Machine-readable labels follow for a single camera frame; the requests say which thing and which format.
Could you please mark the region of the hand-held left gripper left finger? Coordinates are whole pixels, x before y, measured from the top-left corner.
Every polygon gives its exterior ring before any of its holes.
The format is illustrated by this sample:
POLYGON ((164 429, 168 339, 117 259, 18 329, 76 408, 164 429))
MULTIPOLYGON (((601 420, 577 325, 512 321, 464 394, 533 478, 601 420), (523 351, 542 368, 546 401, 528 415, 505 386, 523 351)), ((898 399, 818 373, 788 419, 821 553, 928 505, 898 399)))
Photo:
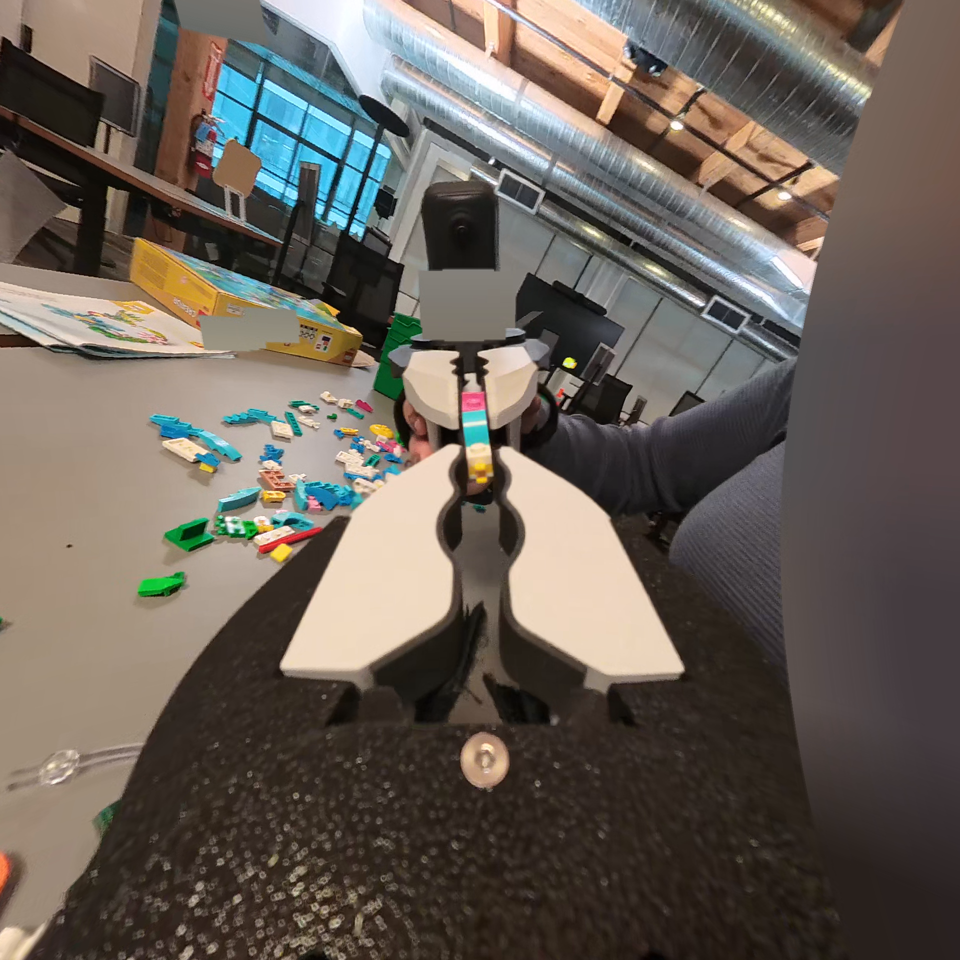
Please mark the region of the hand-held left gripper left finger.
POLYGON ((354 511, 280 661, 286 677, 442 686, 461 658, 462 447, 444 446, 354 511))

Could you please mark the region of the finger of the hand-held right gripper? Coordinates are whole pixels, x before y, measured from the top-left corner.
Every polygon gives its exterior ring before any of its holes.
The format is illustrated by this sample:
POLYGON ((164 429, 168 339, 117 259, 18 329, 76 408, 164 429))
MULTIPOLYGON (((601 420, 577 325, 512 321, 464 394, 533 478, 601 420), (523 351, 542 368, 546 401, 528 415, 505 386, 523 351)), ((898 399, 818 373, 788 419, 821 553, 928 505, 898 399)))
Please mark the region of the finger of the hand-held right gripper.
POLYGON ((504 443, 520 450, 522 416, 538 394, 537 362, 527 348, 480 350, 486 398, 486 421, 491 432, 506 430, 504 443))
POLYGON ((457 349, 410 349, 401 375, 404 401, 423 431, 410 429, 410 439, 424 438, 430 450, 464 447, 461 421, 462 364, 457 349))

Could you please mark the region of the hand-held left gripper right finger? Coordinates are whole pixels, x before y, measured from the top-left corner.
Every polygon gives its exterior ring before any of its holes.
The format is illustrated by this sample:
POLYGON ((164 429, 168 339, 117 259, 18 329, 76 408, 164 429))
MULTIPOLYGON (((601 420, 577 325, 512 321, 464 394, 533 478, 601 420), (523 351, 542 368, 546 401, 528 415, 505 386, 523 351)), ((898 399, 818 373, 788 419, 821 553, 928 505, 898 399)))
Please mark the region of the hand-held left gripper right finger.
POLYGON ((674 681, 685 667, 606 512, 511 448, 498 464, 501 662, 523 690, 674 681))

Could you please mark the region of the turquoise lego brick column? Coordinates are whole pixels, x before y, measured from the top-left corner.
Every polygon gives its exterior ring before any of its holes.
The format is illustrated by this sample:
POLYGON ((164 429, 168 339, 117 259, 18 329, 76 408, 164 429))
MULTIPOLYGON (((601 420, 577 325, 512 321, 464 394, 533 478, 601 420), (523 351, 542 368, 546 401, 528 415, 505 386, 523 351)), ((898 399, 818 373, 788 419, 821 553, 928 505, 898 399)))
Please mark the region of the turquoise lego brick column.
POLYGON ((464 390, 461 393, 461 434, 467 481, 480 490, 486 490, 494 478, 495 466, 483 390, 464 390))

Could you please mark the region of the pile of colourful lego pieces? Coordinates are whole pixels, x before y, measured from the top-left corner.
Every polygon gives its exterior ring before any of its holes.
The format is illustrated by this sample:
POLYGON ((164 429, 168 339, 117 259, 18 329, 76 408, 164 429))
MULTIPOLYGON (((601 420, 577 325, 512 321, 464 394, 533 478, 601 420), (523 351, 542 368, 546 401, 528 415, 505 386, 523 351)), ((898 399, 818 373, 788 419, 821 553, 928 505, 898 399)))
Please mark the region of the pile of colourful lego pieces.
POLYGON ((249 480, 221 494, 207 530, 215 541, 252 544, 282 562, 321 533, 321 520, 358 508, 406 466, 397 432, 373 422, 364 400, 325 391, 276 414, 250 406, 209 429, 175 414, 150 414, 162 448, 211 479, 239 467, 249 480))

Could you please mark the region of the flat lego instruction booklets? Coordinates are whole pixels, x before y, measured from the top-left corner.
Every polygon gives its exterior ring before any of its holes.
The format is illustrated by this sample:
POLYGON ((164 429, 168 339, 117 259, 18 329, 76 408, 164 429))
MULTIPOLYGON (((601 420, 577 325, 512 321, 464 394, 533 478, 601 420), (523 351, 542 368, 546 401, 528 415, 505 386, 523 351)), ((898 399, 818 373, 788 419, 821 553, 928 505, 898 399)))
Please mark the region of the flat lego instruction booklets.
POLYGON ((57 294, 3 282, 1 321, 48 350, 95 358, 234 356, 205 349, 198 328, 142 300, 57 294))

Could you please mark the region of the stack of green bins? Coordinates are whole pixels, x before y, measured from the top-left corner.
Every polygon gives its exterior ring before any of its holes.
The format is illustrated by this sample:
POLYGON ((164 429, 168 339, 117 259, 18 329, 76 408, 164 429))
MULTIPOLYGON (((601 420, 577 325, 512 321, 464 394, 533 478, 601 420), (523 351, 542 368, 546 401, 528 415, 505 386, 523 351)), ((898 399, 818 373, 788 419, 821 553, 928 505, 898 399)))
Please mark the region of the stack of green bins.
POLYGON ((393 315, 373 382, 373 390, 378 394, 391 401, 402 394, 404 362, 409 358, 413 340, 422 333, 422 322, 418 318, 400 313, 393 315))

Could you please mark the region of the black computer monitor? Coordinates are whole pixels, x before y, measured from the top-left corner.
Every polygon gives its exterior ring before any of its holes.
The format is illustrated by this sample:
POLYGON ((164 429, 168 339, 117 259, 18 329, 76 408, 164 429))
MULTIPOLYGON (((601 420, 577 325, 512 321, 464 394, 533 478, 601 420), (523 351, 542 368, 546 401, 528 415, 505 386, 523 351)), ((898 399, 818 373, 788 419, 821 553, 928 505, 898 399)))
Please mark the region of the black computer monitor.
POLYGON ((337 312, 338 322, 358 330, 386 326, 400 293, 404 266, 389 257, 390 246, 369 246, 342 232, 322 284, 322 301, 337 312))
POLYGON ((1 105, 80 146, 95 146, 104 94, 21 50, 1 45, 1 105))
POLYGON ((527 273, 516 293, 515 318, 529 338, 554 335, 550 369, 582 376, 600 346, 613 349, 624 327, 600 304, 562 283, 527 273))

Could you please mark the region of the black floor lamp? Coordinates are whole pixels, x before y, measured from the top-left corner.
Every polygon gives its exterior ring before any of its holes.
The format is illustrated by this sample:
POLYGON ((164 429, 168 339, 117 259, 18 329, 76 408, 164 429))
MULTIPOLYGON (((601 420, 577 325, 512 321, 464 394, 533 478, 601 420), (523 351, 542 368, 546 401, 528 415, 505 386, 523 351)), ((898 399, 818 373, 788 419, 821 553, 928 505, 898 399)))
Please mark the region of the black floor lamp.
POLYGON ((390 108, 387 104, 379 102, 376 98, 362 94, 359 98, 359 105, 371 122, 376 124, 376 129, 371 142, 371 147, 367 155, 366 165, 361 174, 359 186, 354 197, 351 209, 349 211, 346 224, 342 233, 349 236, 356 218, 359 205, 366 183, 369 179, 373 165, 377 156, 378 147, 385 133, 390 133, 397 138, 408 138, 410 128, 400 114, 390 108))

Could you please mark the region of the person's grey knit sweater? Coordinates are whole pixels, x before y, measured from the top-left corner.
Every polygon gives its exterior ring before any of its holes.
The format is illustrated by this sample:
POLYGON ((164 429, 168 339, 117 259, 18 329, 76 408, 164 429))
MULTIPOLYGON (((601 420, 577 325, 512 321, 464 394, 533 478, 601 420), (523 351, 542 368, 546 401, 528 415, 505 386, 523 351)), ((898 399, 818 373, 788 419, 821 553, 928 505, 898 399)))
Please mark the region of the person's grey knit sweater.
POLYGON ((670 560, 746 631, 788 684, 782 598, 784 441, 756 457, 687 514, 670 560))

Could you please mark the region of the cardboard sign on white stand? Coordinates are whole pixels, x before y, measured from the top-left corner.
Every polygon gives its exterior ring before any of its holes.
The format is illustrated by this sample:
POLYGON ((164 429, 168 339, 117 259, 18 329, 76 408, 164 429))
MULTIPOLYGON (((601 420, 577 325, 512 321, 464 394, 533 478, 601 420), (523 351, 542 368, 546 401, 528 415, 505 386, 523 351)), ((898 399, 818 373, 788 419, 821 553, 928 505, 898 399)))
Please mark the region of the cardboard sign on white stand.
POLYGON ((223 193, 224 211, 233 220, 247 222, 247 198, 253 192, 261 160, 236 139, 223 146, 212 180, 223 193))

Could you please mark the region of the red fire extinguisher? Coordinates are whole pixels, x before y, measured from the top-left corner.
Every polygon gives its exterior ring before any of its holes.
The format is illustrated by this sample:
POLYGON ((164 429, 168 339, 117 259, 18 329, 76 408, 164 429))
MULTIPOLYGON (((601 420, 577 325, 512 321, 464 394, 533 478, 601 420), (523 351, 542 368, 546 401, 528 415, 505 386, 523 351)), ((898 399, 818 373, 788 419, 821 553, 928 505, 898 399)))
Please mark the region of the red fire extinguisher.
POLYGON ((193 117, 188 162, 191 170, 201 179, 212 177, 213 155, 219 133, 219 124, 206 110, 201 110, 193 117))

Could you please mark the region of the clear plastic tubing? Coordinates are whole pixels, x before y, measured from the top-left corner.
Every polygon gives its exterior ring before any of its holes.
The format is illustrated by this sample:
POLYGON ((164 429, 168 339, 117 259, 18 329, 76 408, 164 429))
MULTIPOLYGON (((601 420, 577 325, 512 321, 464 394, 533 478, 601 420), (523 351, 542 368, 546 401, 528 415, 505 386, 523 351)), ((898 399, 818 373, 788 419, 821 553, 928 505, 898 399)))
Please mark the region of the clear plastic tubing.
POLYGON ((94 769, 135 762, 143 747, 143 743, 130 743, 90 751, 56 750, 37 764, 10 772, 4 790, 59 786, 94 769))

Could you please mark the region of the white paper sheet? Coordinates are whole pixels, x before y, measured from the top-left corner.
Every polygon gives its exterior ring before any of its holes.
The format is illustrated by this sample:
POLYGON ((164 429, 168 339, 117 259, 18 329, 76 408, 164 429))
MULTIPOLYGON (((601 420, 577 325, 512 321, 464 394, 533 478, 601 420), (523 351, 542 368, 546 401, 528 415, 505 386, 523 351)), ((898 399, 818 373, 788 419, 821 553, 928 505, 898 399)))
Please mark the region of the white paper sheet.
POLYGON ((1 155, 1 263, 12 263, 67 203, 10 150, 1 155))

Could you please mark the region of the silver ventilation duct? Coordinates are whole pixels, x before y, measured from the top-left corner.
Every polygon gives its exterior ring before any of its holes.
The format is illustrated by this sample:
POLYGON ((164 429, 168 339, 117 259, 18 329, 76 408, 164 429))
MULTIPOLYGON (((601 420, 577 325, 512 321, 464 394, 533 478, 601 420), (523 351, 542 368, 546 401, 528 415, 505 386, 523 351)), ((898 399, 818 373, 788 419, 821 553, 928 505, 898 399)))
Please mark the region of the silver ventilation duct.
POLYGON ((627 40, 841 177, 880 66, 789 1, 581 1, 627 40))
POLYGON ((511 68, 446 50, 414 62, 393 55, 382 86, 450 129, 487 132, 504 162, 710 285, 801 323, 810 296, 802 255, 511 68))

